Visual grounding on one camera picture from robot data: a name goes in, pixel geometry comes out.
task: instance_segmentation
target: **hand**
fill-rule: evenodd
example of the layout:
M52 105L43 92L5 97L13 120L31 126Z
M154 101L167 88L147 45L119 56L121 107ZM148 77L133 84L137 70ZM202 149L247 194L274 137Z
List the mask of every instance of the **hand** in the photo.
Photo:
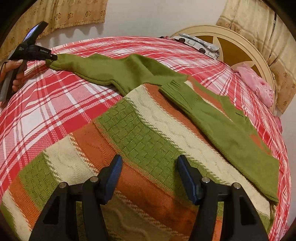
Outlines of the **hand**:
M0 75L0 83L4 80L6 74L13 70L18 68L21 64L22 64L23 60L18 60L18 61L13 61L13 60L9 60L6 64L4 64L2 71L1 71L1 75ZM23 79L24 79L24 75L25 75L25 70L27 69L27 66L25 67L23 72L20 72L16 75L15 80L13 81L13 86L12 86L12 90L14 92L17 92L20 85L23 83Z

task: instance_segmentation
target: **metal screw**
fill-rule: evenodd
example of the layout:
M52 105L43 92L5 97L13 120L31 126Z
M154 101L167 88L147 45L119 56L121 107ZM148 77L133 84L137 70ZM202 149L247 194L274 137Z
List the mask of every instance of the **metal screw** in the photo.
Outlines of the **metal screw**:
M96 176L93 176L93 177L90 178L90 181L91 181L92 183L96 183L98 180L99 180L99 178L96 177Z
M203 177L203 178L202 178L202 181L203 181L204 183L209 183L209 182L211 181L211 179L209 179L208 177Z
M62 182L59 184L59 188L65 188L67 186L66 182Z
M234 183L233 186L236 189L240 189L242 187L239 183Z

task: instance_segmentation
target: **bed sheet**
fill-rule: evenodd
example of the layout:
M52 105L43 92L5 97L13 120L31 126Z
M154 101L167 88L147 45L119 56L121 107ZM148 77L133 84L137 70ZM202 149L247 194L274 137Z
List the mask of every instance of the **bed sheet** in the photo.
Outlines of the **bed sheet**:
M94 53L123 58L132 53L154 58L165 66L190 74L219 95L228 95L243 110L262 140L280 162L279 205L269 234L278 241L287 230L290 171L287 151L270 110L226 64L183 44L150 37L88 39L53 48L53 53L83 57ZM27 82L0 107L0 201L18 172L43 149L89 123L122 96L112 86L98 86L73 73L48 69L44 61L28 62Z

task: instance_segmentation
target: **white wall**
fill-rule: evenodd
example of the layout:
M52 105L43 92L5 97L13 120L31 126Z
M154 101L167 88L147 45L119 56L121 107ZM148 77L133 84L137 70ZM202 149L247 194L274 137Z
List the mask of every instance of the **white wall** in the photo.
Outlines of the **white wall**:
M288 224L290 225L296 217L296 97L294 97L281 116L281 122L283 126L282 136L287 147L292 182L291 208L288 217Z
M37 41L52 48L105 36L165 36L193 25L215 25L226 0L108 0L105 23L58 29Z

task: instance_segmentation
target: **gold curtain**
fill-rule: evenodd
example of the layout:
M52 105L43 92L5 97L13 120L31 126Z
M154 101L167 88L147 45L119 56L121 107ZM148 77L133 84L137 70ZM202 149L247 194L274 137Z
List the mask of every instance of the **gold curtain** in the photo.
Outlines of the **gold curtain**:
M284 113L296 93L296 41L283 21L261 0L228 0L217 25L259 50L275 76L276 106Z
M0 49L0 60L6 58L40 21L48 26L43 37L58 28L105 22L108 0L38 0L16 22Z

